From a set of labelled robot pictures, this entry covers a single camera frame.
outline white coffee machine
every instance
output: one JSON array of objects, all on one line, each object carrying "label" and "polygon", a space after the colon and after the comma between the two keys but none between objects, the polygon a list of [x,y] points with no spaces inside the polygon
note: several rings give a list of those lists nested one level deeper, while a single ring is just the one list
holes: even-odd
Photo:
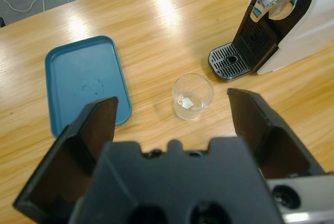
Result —
[{"label": "white coffee machine", "polygon": [[334,0],[250,0],[233,42],[209,64],[226,81],[265,74],[321,50],[334,39]]}]

